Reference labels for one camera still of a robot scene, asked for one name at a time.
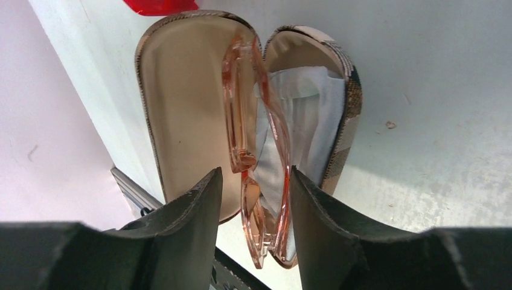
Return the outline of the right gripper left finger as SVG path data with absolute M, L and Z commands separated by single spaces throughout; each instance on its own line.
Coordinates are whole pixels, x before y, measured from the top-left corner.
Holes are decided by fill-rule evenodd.
M 208 289 L 220 168 L 118 230 L 79 222 L 1 224 L 2 289 Z

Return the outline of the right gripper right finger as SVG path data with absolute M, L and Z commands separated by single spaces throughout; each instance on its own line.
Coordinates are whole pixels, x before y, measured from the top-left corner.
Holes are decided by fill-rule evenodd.
M 291 212 L 303 289 L 510 289 L 511 229 L 401 230 L 326 194 L 293 169 Z

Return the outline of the blue cleaning cloth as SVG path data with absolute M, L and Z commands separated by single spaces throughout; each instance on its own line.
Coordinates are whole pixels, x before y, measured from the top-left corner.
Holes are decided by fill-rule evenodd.
M 347 107 L 348 82 L 324 66 L 290 68 L 272 72 L 269 77 L 289 131 L 291 166 L 321 185 Z M 277 179 L 281 175 L 274 165 L 278 154 L 262 112 L 257 115 L 257 126 L 257 148 L 261 156 L 255 178 L 263 182 L 262 206 L 277 215 L 281 196 L 276 192 Z M 289 248 L 296 253 L 293 222 L 289 239 Z

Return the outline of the orange clear sunglasses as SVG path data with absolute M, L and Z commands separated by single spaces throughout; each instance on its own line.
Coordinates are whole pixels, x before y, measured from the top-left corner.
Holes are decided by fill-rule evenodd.
M 229 160 L 232 172 L 241 175 L 240 214 L 252 261 L 261 269 L 271 254 L 281 267 L 291 269 L 298 262 L 289 248 L 290 137 L 257 37 L 236 35 L 232 39 L 222 60 L 222 86 Z M 257 148 L 260 112 L 266 117 L 278 154 L 274 165 L 281 175 L 277 179 L 276 192 L 281 195 L 277 215 L 262 206 L 263 182 L 255 178 L 261 156 Z

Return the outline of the plaid brown glasses case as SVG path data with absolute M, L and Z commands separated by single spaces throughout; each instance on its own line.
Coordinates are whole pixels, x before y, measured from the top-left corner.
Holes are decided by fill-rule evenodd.
M 185 11 L 149 27 L 135 53 L 139 90 L 166 201 L 183 195 L 207 171 L 221 167 L 220 222 L 240 212 L 241 175 L 231 170 L 222 86 L 222 60 L 236 35 L 259 40 L 250 24 L 234 14 Z M 324 181 L 317 185 L 333 194 L 362 110 L 356 67 L 331 37 L 300 25 L 277 28 L 260 49 L 268 75 L 302 66 L 324 66 L 348 82 L 347 107 L 339 122 L 336 144 Z

